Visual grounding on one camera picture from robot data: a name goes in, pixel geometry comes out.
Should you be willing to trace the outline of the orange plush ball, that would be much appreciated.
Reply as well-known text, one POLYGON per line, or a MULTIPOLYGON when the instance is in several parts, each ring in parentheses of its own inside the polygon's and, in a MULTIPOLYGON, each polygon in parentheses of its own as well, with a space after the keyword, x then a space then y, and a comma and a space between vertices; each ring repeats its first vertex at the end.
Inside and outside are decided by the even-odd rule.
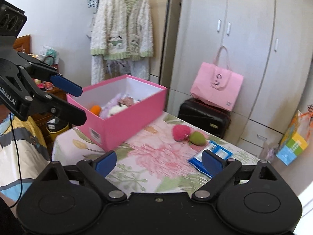
POLYGON ((96 116, 99 116, 102 111, 102 108, 99 105, 94 105, 90 108, 90 112, 96 116))

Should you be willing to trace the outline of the blue wet wipes pack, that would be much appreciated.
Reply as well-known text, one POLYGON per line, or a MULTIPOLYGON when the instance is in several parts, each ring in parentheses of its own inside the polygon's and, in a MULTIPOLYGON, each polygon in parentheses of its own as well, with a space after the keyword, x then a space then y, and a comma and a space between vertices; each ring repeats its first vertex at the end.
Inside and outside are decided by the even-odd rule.
POLYGON ((209 140, 204 150, 189 159, 188 163, 200 173, 213 178, 226 167, 227 159, 232 156, 232 152, 209 140))

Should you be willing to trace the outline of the pink strawberry plush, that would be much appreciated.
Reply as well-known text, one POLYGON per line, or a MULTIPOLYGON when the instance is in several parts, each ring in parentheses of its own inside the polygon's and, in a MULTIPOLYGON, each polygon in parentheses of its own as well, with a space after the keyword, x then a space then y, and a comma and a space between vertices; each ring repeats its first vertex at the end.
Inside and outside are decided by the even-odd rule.
POLYGON ((172 136, 175 141, 185 141, 189 138, 191 131, 191 128, 187 125, 175 125, 172 128, 172 136))

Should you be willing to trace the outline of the purple kuromi plush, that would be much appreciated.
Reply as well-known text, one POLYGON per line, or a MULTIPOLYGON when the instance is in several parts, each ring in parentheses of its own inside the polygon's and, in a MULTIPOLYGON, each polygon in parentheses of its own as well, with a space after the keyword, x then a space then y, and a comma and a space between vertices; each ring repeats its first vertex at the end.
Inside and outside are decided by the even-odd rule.
POLYGON ((101 106, 101 111, 99 114, 99 117, 101 119, 106 119, 107 117, 109 117, 110 114, 110 110, 119 105, 119 100, 122 98, 122 94, 119 93, 117 94, 114 98, 112 98, 108 103, 106 103, 105 105, 101 106))

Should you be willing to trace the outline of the pink cardboard box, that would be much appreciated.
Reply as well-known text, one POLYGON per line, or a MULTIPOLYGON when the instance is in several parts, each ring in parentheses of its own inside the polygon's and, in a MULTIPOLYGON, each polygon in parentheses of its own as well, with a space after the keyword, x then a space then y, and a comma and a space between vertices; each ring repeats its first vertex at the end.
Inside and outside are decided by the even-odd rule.
POLYGON ((67 101, 85 111, 86 122, 78 129, 103 150, 109 151, 159 118, 165 107, 166 95, 164 86, 123 75, 85 87, 79 97, 68 94, 67 101), (107 111, 105 118, 90 111, 94 105, 105 107, 112 100, 116 106, 123 96, 131 97, 137 103, 112 116, 107 111))

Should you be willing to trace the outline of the black suitcase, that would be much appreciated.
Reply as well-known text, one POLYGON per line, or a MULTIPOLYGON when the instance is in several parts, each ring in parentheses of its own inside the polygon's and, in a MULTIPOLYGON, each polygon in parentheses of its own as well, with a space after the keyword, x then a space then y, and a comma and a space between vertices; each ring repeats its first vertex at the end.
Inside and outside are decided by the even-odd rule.
POLYGON ((231 113, 190 98, 179 109, 178 118, 214 136, 224 138, 231 124, 231 113))

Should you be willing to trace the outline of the floral tablecloth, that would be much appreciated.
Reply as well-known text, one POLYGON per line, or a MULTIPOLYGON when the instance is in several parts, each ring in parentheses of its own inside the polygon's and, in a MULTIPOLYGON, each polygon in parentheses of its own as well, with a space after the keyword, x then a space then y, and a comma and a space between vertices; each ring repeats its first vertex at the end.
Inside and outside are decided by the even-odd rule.
MULTIPOLYGON (((201 132, 232 153, 232 158, 244 165, 255 165, 258 158, 252 154, 213 136, 177 117, 163 113, 161 117, 115 149, 117 164, 106 180, 127 195, 130 193, 188 192, 207 183, 209 177, 197 171, 188 160, 203 147, 189 142, 176 142, 172 137, 174 125, 184 124, 201 132)), ((94 160, 104 150, 91 141, 78 128, 56 137, 52 161, 62 165, 75 165, 80 160, 94 160)))

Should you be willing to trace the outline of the cream fluffy cardigan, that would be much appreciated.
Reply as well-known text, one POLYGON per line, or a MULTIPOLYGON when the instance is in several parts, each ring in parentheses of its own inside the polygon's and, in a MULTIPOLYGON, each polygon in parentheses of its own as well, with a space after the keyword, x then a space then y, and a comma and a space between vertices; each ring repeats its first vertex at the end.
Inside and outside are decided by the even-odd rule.
POLYGON ((153 56, 149 0, 99 0, 90 52, 106 60, 140 60, 153 56))

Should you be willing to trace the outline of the colourful paper gift bag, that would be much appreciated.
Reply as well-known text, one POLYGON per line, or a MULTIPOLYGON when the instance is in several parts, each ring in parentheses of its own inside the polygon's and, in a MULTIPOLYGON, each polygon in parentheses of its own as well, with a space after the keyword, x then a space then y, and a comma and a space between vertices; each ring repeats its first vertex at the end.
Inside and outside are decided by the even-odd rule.
POLYGON ((309 145, 312 136, 312 112, 295 113, 280 141, 276 157, 290 165, 309 145))

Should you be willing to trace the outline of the pink tote bag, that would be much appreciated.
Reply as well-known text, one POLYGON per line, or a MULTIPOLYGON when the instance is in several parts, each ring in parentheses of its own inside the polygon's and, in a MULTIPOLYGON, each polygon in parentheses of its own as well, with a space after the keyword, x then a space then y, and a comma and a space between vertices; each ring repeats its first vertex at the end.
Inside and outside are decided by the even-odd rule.
POLYGON ((226 111, 232 111, 244 77, 231 70, 228 50, 221 46, 212 64, 203 62, 191 86, 191 95, 200 101, 226 111), (219 66, 222 51, 226 52, 226 67, 219 66))

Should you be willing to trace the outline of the black clothes rack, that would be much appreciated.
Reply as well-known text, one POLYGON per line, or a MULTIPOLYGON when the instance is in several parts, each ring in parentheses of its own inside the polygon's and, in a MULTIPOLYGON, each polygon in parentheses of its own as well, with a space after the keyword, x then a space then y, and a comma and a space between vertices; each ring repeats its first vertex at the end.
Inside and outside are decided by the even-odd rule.
POLYGON ((163 46, 167 38, 169 0, 149 0, 149 3, 153 25, 153 56, 141 58, 136 61, 131 58, 123 60, 106 60, 102 56, 92 56, 91 84, 96 84, 105 79, 126 74, 154 83, 159 83, 162 79, 161 63, 163 46))

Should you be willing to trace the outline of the grey wardrobe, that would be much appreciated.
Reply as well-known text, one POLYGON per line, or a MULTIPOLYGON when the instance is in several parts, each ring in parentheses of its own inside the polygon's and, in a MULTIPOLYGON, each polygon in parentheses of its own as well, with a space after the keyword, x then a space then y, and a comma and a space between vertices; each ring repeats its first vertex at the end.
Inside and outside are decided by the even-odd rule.
POLYGON ((244 77, 226 141, 259 156, 286 132, 312 59, 312 0, 182 0, 167 111, 177 115, 203 62, 244 77))

